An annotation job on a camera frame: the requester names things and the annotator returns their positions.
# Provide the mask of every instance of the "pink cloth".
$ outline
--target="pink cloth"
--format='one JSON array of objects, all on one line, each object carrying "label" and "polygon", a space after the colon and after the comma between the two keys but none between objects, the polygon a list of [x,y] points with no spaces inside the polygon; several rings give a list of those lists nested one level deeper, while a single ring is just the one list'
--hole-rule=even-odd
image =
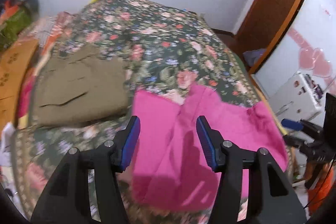
[{"label": "pink cloth", "polygon": [[[251,108],[223,103],[211,88],[193,85],[183,105],[148,93],[136,92],[133,115],[141,122],[133,156],[132,194],[138,203],[172,211],[210,208],[220,173],[204,158],[196,119],[204,115],[211,128],[240,148],[267,148],[282,170],[287,153],[280,132],[263,102]],[[243,171],[242,197],[248,195],[248,170]]]}]

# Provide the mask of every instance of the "pink heart decoration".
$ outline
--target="pink heart decoration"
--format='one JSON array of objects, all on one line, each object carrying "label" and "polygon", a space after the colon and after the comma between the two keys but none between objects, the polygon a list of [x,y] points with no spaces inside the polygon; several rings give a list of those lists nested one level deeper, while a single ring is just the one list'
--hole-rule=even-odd
[{"label": "pink heart decoration", "polygon": [[331,63],[330,61],[324,59],[325,57],[322,50],[317,48],[315,50],[318,50],[320,53],[315,53],[316,58],[314,60],[315,66],[313,69],[313,75],[321,78],[327,78],[332,73]]},{"label": "pink heart decoration", "polygon": [[311,46],[300,48],[299,66],[301,69],[312,70],[314,68],[314,50]]}]

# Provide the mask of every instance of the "floral fabric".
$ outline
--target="floral fabric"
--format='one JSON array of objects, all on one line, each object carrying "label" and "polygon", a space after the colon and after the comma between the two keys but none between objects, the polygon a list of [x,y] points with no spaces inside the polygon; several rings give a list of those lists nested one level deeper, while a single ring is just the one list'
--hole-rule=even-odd
[{"label": "floral fabric", "polygon": [[[67,57],[86,43],[100,48],[101,59],[125,61],[130,107],[137,88],[183,104],[195,81],[215,89],[231,104],[249,107],[259,100],[240,60],[191,12],[147,0],[100,0],[86,6],[65,28],[52,54]],[[28,218],[63,155],[73,146],[83,151],[113,139],[130,115],[131,109],[123,117],[84,128],[37,128],[38,117],[29,113],[30,126],[17,132],[12,149],[14,178]],[[90,172],[91,214],[98,220],[93,181]],[[131,223],[206,223],[211,212],[142,206],[132,200],[127,180],[120,179],[119,187]]]}]

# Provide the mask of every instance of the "pink garment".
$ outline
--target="pink garment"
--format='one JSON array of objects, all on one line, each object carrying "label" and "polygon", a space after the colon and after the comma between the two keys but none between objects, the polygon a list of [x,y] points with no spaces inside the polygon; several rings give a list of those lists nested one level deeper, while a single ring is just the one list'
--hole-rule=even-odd
[{"label": "pink garment", "polygon": [[[133,156],[132,194],[138,203],[171,211],[210,208],[220,173],[208,167],[196,132],[204,115],[211,128],[240,148],[267,148],[282,170],[287,153],[282,136],[263,102],[251,108],[223,103],[211,88],[192,85],[183,105],[136,92],[133,115],[141,122]],[[248,195],[248,170],[243,171],[242,197]]]}]

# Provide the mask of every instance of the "baseboard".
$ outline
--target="baseboard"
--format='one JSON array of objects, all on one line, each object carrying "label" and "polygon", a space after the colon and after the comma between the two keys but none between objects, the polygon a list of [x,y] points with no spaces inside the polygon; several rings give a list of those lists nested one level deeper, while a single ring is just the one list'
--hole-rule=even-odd
[{"label": "baseboard", "polygon": [[232,32],[227,32],[226,30],[218,30],[218,29],[212,29],[212,30],[216,34],[225,34],[225,35],[229,35],[231,37],[235,36]]}]

